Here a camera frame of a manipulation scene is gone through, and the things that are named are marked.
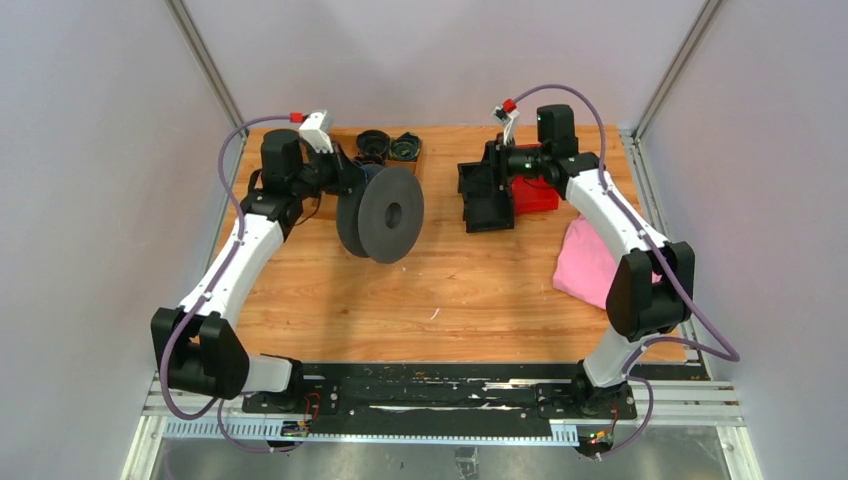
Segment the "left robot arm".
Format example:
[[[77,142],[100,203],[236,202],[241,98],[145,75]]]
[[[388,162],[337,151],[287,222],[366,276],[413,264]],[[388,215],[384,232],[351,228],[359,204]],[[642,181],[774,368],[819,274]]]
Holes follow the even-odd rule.
[[[151,333],[164,390],[216,399],[268,392],[279,411],[293,413],[306,400],[300,362],[248,354],[236,334],[238,317],[265,265],[303,215],[304,200],[350,194],[365,180],[324,128],[269,131],[260,153],[261,166],[236,204],[227,245],[178,306],[156,311]]]

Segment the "grey filament spool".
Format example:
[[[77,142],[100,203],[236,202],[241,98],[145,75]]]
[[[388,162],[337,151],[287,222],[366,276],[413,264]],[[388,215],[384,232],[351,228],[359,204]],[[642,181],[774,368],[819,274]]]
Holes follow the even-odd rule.
[[[404,167],[367,164],[361,171],[363,181],[337,201],[339,240],[356,257],[396,263],[412,250],[423,226],[420,182]]]

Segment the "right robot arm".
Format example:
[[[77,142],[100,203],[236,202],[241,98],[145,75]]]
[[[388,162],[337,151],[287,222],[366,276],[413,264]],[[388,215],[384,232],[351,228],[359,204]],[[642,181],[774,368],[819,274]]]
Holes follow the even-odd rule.
[[[599,157],[579,150],[570,106],[538,108],[537,141],[531,145],[514,140],[518,110],[512,101],[493,115],[503,132],[485,143],[479,161],[457,166],[467,232],[513,228],[513,181],[541,180],[588,220],[618,263],[606,297],[609,327],[578,363],[568,390],[543,396],[550,408],[568,406],[598,416],[625,398],[626,376],[642,348],[690,318],[684,298],[693,291],[694,251],[686,242],[669,242],[645,222],[622,199]]]

